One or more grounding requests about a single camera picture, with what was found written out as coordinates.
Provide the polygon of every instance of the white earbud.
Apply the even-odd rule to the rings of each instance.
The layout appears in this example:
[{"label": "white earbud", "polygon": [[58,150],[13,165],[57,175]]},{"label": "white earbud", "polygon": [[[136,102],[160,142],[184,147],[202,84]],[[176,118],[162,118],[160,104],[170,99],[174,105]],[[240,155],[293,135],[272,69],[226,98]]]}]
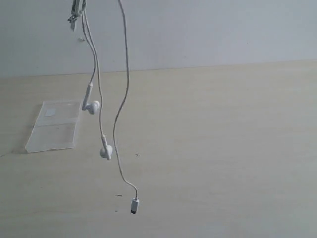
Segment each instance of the white earbud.
[{"label": "white earbud", "polygon": [[98,101],[93,101],[92,103],[88,103],[92,89],[93,89],[93,84],[92,83],[88,84],[86,95],[83,102],[83,107],[82,107],[83,111],[87,110],[89,111],[91,115],[97,113],[100,108],[100,103]]},{"label": "white earbud", "polygon": [[103,143],[103,148],[100,149],[99,154],[102,158],[110,160],[112,155],[112,146],[107,144],[105,135],[101,136],[101,141]]}]

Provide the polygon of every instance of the transparent plastic box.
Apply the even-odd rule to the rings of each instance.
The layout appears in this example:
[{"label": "transparent plastic box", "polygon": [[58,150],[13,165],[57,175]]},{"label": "transparent plastic box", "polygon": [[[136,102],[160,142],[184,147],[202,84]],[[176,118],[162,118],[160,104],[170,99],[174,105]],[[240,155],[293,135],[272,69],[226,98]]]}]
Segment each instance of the transparent plastic box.
[{"label": "transparent plastic box", "polygon": [[43,102],[31,136],[28,153],[75,147],[81,101]]}]

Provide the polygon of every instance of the earbud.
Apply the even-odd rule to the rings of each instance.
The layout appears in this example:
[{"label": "earbud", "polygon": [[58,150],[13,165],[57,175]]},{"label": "earbud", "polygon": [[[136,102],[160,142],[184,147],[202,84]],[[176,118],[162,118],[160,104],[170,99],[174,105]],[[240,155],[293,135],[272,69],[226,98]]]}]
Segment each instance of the earbud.
[{"label": "earbud", "polygon": [[92,103],[88,103],[92,89],[93,89],[93,84],[92,83],[88,84],[86,95],[83,102],[83,107],[82,107],[83,111],[87,110],[89,111],[91,115],[97,113],[100,108],[100,103],[98,101],[93,101]]},{"label": "earbud", "polygon": [[103,148],[100,149],[99,154],[102,158],[110,160],[112,155],[112,146],[107,144],[105,135],[101,136],[101,141],[103,143]]}]

